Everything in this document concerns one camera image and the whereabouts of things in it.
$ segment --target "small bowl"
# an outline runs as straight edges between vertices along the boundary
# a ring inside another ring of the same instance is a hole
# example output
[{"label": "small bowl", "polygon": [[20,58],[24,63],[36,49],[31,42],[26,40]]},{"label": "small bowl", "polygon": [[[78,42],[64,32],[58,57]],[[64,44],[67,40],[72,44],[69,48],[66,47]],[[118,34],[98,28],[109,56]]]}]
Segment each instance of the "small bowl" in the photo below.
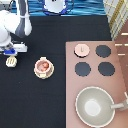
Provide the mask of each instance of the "small bowl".
[{"label": "small bowl", "polygon": [[76,98],[76,112],[79,118],[91,127],[105,127],[114,118],[112,97],[99,87],[87,87]]}]

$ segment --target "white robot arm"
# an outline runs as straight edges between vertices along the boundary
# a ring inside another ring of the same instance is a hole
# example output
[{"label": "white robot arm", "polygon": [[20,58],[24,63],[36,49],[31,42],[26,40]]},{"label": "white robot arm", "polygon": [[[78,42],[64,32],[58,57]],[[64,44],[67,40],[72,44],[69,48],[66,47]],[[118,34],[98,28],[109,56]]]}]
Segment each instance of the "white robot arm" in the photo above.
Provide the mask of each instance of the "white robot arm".
[{"label": "white robot arm", "polygon": [[15,0],[17,14],[6,10],[0,11],[0,48],[8,48],[11,45],[14,50],[22,52],[23,44],[13,45],[11,42],[10,32],[20,38],[28,36],[32,31],[31,22],[29,19],[28,0]]}]

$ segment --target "cup handle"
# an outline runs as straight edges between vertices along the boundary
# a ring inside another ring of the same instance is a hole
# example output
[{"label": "cup handle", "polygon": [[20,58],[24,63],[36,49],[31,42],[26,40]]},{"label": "cup handle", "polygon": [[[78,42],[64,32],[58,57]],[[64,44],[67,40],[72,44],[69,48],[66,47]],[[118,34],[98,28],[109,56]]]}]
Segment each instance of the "cup handle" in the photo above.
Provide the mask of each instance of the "cup handle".
[{"label": "cup handle", "polygon": [[46,77],[46,73],[44,73],[44,74],[40,74],[40,77]]},{"label": "cup handle", "polygon": [[40,60],[46,60],[46,57],[41,57]]}]

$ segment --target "white bowl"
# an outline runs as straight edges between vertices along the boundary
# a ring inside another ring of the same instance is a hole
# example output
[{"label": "white bowl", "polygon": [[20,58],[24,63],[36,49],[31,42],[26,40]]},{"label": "white bowl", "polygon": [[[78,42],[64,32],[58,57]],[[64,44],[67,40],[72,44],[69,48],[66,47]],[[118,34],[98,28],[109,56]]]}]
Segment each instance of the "white bowl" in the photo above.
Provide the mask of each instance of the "white bowl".
[{"label": "white bowl", "polygon": [[76,112],[79,118],[91,127],[105,127],[114,118],[112,97],[99,87],[87,87],[76,98]]}]

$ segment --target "burner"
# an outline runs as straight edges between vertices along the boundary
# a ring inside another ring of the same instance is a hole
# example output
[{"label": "burner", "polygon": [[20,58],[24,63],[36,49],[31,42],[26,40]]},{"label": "burner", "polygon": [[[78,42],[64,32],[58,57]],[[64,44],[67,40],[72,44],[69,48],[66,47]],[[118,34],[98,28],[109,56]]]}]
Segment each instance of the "burner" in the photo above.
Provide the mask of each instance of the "burner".
[{"label": "burner", "polygon": [[90,49],[86,44],[78,44],[75,47],[74,53],[78,57],[83,58],[83,57],[86,57],[89,54],[89,51],[90,51]]},{"label": "burner", "polygon": [[86,62],[79,62],[75,66],[75,72],[79,76],[87,76],[91,71],[89,64]]},{"label": "burner", "polygon": [[100,63],[98,70],[103,76],[112,76],[115,72],[114,66],[109,62]]},{"label": "burner", "polygon": [[111,54],[111,49],[106,45],[99,45],[96,48],[96,54],[100,57],[106,58]]}]

